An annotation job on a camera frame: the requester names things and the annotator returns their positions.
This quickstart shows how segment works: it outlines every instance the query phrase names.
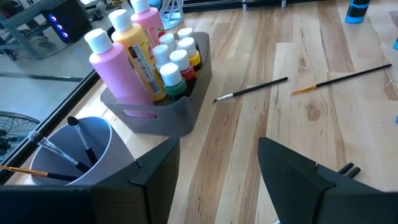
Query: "brush holder cup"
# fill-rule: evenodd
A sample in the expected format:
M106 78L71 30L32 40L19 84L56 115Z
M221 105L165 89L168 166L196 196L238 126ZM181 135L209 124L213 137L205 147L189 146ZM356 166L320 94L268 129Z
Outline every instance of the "brush holder cup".
M50 152L48 149L40 147L30 165L31 169L79 178L73 182L67 182L32 176L34 184L94 185L135 161L127 146L107 120L87 117L79 119L79 125L87 144L94 150L98 160L97 163L94 166L91 165L75 128L66 124L49 136L49 141L91 169L84 174L71 162Z
M190 97L184 96L173 103L156 103L155 106L128 105L117 102L112 93L105 89L101 94L101 101L135 133L175 138L189 134L195 127L212 76L209 35L196 32L193 33L193 38L199 44L203 66ZM124 112L128 110L148 111L154 113L155 118L128 116Z

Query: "computer tower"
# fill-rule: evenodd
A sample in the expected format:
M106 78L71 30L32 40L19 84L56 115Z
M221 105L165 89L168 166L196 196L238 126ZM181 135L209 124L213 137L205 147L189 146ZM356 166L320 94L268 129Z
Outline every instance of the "computer tower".
M42 15L65 43L77 42L92 26L80 7L79 0L67 0L42 12Z

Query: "white bottle cap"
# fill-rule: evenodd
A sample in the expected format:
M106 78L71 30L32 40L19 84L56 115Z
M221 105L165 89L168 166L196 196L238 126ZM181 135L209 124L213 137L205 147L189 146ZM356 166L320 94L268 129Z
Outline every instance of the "white bottle cap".
M171 62L178 65L180 71L189 68L188 53L186 50L175 50L170 54Z
M174 63L167 63L160 68L160 75L162 76L165 86L178 85L182 76L178 66Z
M191 27L183 28L183 29L180 29L177 32L177 34L178 34L178 37L180 38L180 40L182 40L186 37L192 37L193 29Z
M125 9L115 10L108 17L117 32L123 32L132 27L130 15Z
M186 37L178 42L179 49L184 49L188 53L188 57L192 57L197 53L195 40L192 37Z
M130 0L134 13L145 12L150 8L148 0Z
M165 34L159 38L160 44L165 44L169 47L169 52L173 52L177 49L177 44L175 43L174 34Z
M170 61L169 59L169 47L165 44L160 44L152 49L152 53L155 56L156 64L162 66Z
M105 53L113 47L111 39L101 28L88 32L85 40L95 54Z

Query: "black cable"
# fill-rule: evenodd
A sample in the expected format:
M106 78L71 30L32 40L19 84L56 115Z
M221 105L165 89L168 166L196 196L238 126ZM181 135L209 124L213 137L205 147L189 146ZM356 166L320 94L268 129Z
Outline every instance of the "black cable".
M59 51L57 51L57 52L55 52L55 53L53 53L53 54L51 54L51 55L49 55L49 56L46 56L46 57L40 57L40 58L26 57L26 56L20 55L20 54L18 54L18 53L17 53L16 57L21 57L21 58L24 58L24 59L29 59L29 60L40 60L40 59L46 59L46 58L52 57L52 56L54 56L54 55L56 55L56 54L60 53L61 51L63 51L63 50L65 50L65 49L67 49L67 48L68 48L68 47L70 47L70 46L73 46L73 45L75 45L75 43L73 43L73 44L70 44L70 45L68 45L68 46L64 47L63 49L61 49L61 50L59 50Z

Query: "electric fan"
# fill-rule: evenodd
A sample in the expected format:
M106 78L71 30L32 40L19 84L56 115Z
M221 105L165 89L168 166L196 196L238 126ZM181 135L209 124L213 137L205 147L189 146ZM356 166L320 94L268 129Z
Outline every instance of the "electric fan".
M0 111L0 162L39 124L28 116Z

